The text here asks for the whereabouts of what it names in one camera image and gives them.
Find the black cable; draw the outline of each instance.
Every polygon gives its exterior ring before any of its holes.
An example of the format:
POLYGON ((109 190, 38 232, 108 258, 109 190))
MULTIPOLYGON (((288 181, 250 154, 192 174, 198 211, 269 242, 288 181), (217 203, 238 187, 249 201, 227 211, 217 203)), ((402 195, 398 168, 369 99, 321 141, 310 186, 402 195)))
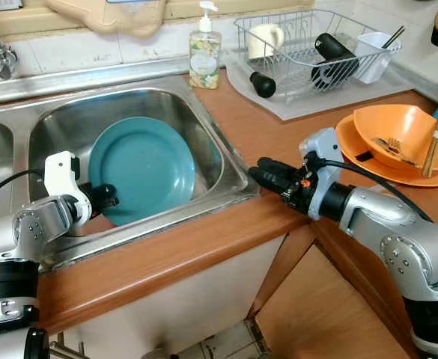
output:
POLYGON ((37 174, 40 178, 44 177, 44 170, 25 170, 18 172, 16 174, 13 174, 12 176, 6 178, 5 180, 0 182, 0 189, 7 185, 10 181, 15 180, 18 177, 24 176, 26 174, 37 174))
POLYGON ((378 183, 382 187, 388 189, 396 197, 401 199, 408 207, 410 207, 415 212, 417 212, 420 215, 420 217, 422 217, 426 221, 433 223, 431 218, 428 217, 428 215, 420 207, 418 207, 416 204, 414 204, 414 202, 412 202, 411 199, 409 199, 407 196, 405 196, 405 194, 401 193, 393 185, 389 184, 386 180, 384 180, 384 178, 382 178, 376 174, 373 174, 371 172, 368 172, 367 170, 364 170, 363 168, 360 168, 358 166, 349 165, 349 164, 343 163, 343 162, 331 161, 331 160, 327 159, 327 160, 319 160, 319 163, 320 163, 320 165, 323 164, 323 166, 340 167, 340 168, 343 168, 345 170, 353 171, 353 172, 361 174, 362 176, 365 176, 365 177, 375 181, 376 183, 378 183))

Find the soap bottle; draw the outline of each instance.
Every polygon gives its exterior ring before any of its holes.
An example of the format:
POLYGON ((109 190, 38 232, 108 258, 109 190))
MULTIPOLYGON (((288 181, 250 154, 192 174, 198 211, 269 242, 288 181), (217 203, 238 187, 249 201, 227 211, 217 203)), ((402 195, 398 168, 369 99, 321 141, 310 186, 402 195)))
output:
POLYGON ((199 22, 198 30, 193 31, 189 38, 189 83, 197 88, 215 89, 219 86, 222 35, 212 31, 209 10, 219 9, 211 1, 200 1, 199 4, 204 9, 204 17, 199 22))

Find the white mug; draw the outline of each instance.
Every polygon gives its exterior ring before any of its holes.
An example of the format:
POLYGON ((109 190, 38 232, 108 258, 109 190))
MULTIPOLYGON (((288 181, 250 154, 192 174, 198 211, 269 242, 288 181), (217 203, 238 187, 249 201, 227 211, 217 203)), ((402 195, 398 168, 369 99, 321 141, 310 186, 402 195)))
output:
POLYGON ((272 56, 274 48, 284 44, 284 32, 277 24, 257 25, 249 31, 249 59, 272 56))

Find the bottle label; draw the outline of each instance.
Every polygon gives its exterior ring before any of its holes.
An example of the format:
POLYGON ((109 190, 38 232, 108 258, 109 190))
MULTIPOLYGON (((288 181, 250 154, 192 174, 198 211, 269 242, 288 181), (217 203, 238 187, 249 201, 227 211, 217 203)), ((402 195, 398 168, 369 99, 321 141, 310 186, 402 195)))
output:
POLYGON ((217 88, 220 43, 192 39, 190 49, 190 84, 200 88, 217 88))

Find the chopsticks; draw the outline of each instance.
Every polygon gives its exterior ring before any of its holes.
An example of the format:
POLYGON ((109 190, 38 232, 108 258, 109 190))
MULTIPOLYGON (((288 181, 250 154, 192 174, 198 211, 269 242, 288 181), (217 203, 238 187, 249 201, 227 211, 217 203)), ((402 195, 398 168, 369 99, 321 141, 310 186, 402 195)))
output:
POLYGON ((388 49, 392 43, 397 40, 397 37, 402 35, 405 32, 405 27, 402 25, 398 30, 392 35, 392 37, 389 38, 389 40, 383 44, 382 49, 388 49))
POLYGON ((435 158, 438 152, 438 120, 437 127, 435 128, 433 137, 431 139, 430 146, 428 148, 427 157, 425 157, 425 163, 423 164, 422 176, 431 177, 434 171, 435 158))

